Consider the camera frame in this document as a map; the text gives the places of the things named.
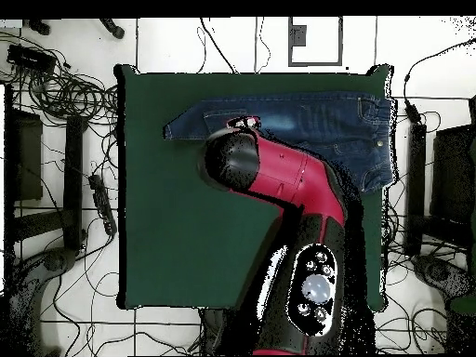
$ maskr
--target circular control panel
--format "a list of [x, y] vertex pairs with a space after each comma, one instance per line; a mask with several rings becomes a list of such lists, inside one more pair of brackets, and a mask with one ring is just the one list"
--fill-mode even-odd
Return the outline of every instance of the circular control panel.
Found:
[[302, 295], [316, 304], [324, 304], [331, 297], [331, 285], [322, 275], [312, 274], [302, 284]]

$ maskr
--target green tablecloth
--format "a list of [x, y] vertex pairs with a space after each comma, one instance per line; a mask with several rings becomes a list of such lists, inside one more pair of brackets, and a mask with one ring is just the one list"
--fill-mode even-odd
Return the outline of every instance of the green tablecloth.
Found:
[[[196, 173], [202, 141], [165, 141], [163, 126], [195, 102], [230, 94], [354, 90], [385, 97], [389, 68], [370, 75], [138, 74], [117, 66], [120, 154], [118, 305], [229, 308], [242, 289], [275, 207], [219, 192]], [[121, 87], [125, 87], [123, 97]], [[363, 195], [368, 304], [378, 310], [382, 192]]]

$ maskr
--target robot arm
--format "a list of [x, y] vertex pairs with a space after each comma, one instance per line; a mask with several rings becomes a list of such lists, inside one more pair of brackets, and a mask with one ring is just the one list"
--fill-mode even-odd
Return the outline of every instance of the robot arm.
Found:
[[248, 126], [210, 136], [198, 168], [211, 186], [281, 208], [274, 242], [222, 334], [252, 349], [241, 343], [229, 354], [309, 354], [310, 344], [337, 353], [346, 212], [332, 168]]

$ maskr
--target denim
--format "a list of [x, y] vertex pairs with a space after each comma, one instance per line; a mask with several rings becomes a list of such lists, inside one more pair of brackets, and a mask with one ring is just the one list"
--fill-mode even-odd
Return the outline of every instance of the denim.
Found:
[[165, 126], [166, 139], [206, 139], [239, 116], [258, 116], [260, 131], [343, 165], [362, 193], [392, 183], [391, 99], [337, 91], [230, 96], [199, 101]]

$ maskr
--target black chair leg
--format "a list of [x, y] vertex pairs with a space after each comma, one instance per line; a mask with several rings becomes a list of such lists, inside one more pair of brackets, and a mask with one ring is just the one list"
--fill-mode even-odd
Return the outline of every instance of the black chair leg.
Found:
[[113, 20], [100, 20], [104, 27], [111, 33], [115, 38], [121, 39], [124, 37], [124, 29], [117, 26]]
[[51, 33], [51, 28], [41, 20], [29, 20], [28, 25], [30, 29], [41, 35], [49, 35]]

